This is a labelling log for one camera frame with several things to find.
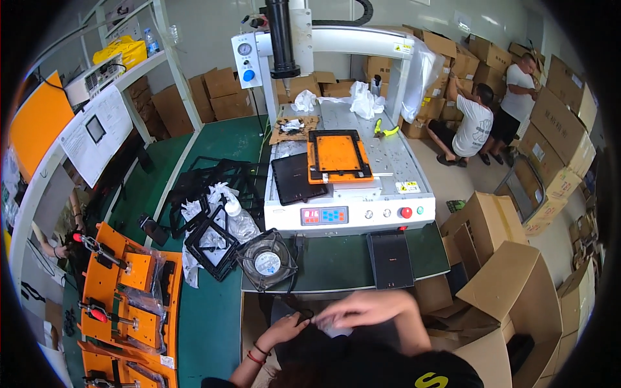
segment red emergency stop button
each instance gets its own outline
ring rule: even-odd
[[[412,209],[410,209],[409,207],[402,207],[401,208],[401,217],[408,219],[412,216]]]

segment yellow logo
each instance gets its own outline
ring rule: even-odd
[[[420,376],[414,383],[416,388],[444,388],[448,384],[448,378],[444,376],[433,377],[435,373],[429,372]]]

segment man in white t-shirt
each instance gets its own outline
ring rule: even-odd
[[[444,151],[437,160],[445,166],[466,167],[470,156],[485,144],[494,121],[494,114],[489,106],[494,99],[494,92],[488,85],[480,83],[474,94],[461,87],[457,77],[449,74],[446,98],[455,101],[457,109],[464,113],[464,118],[457,133],[437,120],[427,121],[427,132],[435,143]]]
[[[500,152],[511,144],[521,123],[530,116],[537,99],[535,83],[531,77],[536,69],[535,58],[530,53],[524,53],[519,63],[507,69],[507,93],[494,117],[492,132],[479,152],[486,165],[490,164],[488,152],[498,163],[504,164]]]

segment red bracelet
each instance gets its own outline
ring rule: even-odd
[[[250,358],[252,361],[256,362],[257,364],[265,365],[266,363],[266,361],[259,361],[256,358],[254,358],[252,354],[250,353],[250,350],[248,350],[248,358]]]

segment yellow pliers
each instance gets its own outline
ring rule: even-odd
[[[396,127],[394,127],[391,130],[384,130],[382,131],[379,126],[382,124],[382,119],[378,119],[378,121],[375,123],[375,131],[374,131],[374,135],[373,137],[376,138],[383,138],[385,136],[390,136],[390,135],[394,135],[395,133],[397,133],[399,131],[399,126],[397,125]]]

